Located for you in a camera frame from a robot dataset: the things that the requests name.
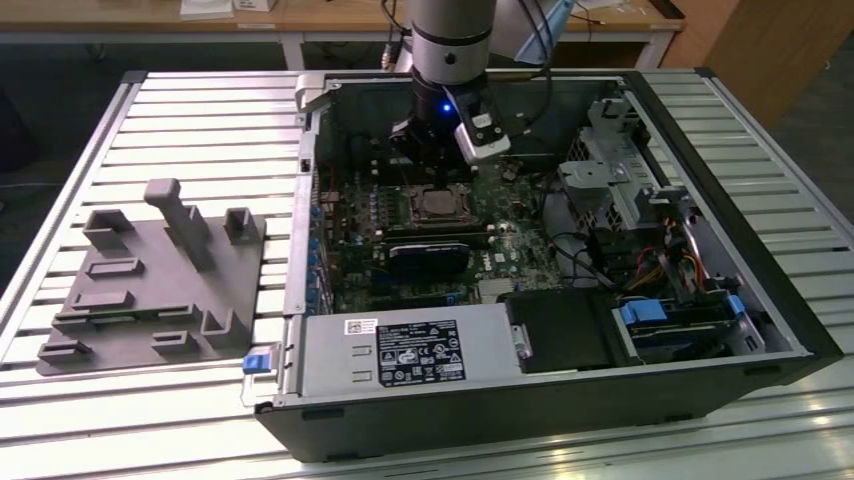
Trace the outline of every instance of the wooden table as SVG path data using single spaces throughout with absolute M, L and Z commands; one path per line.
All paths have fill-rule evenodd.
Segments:
M 276 42 L 288 68 L 303 70 L 303 43 L 379 42 L 388 34 L 377 0 L 279 0 L 269 13 L 239 11 L 233 18 L 191 22 L 179 9 L 179 0 L 0 0 L 0 43 Z M 404 5 L 397 18 L 405 19 Z M 572 18 L 560 41 L 642 43 L 640 68 L 658 66 L 683 28 L 648 0 L 595 9 L 590 18 L 600 22 L 592 33 Z

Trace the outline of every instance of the vertical post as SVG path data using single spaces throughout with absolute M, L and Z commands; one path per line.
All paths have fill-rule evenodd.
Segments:
M 192 221 L 177 196 L 180 191 L 181 185 L 177 180 L 159 178 L 148 181 L 143 198 L 148 205 L 160 209 L 171 229 L 172 239 L 184 247 L 192 266 L 196 271 L 201 272 L 213 268 L 213 258 L 205 245 L 208 232 L 201 229 L 207 228 L 207 225 L 201 227 L 197 222 Z
M 283 32 L 279 34 L 279 43 L 284 52 L 284 62 L 288 70 L 305 70 L 303 58 L 303 32 Z

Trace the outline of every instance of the wooden panel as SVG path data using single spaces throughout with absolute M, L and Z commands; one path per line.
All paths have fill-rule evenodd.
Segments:
M 674 0 L 687 27 L 663 67 L 714 70 L 766 128 L 775 125 L 854 26 L 851 0 Z
M 740 0 L 672 0 L 684 14 L 687 25 L 670 43 L 662 67 L 696 67 L 718 40 Z
M 851 0 L 740 2 L 704 64 L 766 128 L 820 73 L 851 26 Z

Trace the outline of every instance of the table leg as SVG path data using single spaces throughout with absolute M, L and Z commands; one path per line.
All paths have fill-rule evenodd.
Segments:
M 655 32 L 652 34 L 652 38 L 640 51 L 635 68 L 650 69 L 659 67 L 667 53 L 667 47 L 670 47 L 672 35 L 674 32 Z
M 303 58 L 303 32 L 283 32 L 279 35 L 279 43 L 284 51 L 284 62 L 288 70 L 305 70 Z

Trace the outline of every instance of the gray plastic base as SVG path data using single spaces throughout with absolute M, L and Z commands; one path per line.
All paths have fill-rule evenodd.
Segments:
M 41 375 L 245 355 L 265 223 L 247 209 L 216 219 L 184 210 L 172 220 L 204 264 L 191 261 L 173 223 L 92 213 L 84 233 L 95 246 L 39 352 Z

